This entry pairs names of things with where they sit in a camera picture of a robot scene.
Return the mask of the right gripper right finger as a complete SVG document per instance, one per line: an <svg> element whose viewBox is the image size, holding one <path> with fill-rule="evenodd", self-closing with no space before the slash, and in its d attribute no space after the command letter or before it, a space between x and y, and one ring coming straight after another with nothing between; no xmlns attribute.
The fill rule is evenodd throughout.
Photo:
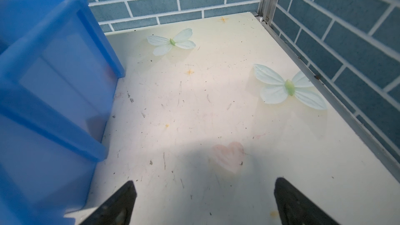
<svg viewBox="0 0 400 225"><path fill-rule="evenodd" d="M274 196L283 225L338 225L286 179L275 182Z"/></svg>

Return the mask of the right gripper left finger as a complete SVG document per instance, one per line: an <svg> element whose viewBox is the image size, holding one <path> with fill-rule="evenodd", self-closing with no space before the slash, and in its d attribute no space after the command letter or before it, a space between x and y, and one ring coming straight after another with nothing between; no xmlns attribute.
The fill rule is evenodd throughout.
<svg viewBox="0 0 400 225"><path fill-rule="evenodd" d="M81 225L129 225L136 198L134 183L129 180Z"/></svg>

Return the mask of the blue three-compartment bin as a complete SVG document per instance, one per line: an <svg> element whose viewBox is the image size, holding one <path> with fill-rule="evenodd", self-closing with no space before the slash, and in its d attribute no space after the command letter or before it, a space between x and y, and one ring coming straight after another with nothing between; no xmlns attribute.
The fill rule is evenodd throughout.
<svg viewBox="0 0 400 225"><path fill-rule="evenodd" d="M1 224L74 223L124 76L89 0L1 0Z"/></svg>

